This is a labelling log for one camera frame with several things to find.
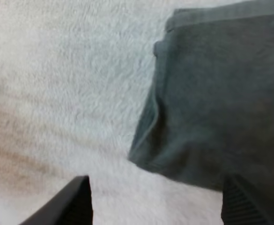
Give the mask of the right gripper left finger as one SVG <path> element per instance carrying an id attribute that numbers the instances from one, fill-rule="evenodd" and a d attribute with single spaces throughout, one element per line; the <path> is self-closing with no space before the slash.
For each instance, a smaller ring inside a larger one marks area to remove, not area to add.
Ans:
<path id="1" fill-rule="evenodd" d="M 77 176 L 22 225 L 91 225 L 92 192 L 89 176 Z"/>

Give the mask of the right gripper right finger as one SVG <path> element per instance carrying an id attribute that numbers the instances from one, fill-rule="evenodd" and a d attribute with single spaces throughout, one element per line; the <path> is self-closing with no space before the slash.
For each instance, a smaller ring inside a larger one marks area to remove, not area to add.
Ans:
<path id="1" fill-rule="evenodd" d="M 227 176 L 223 184 L 221 218 L 225 225 L 272 225 L 273 220 L 260 208 L 250 186 L 236 176 Z"/>

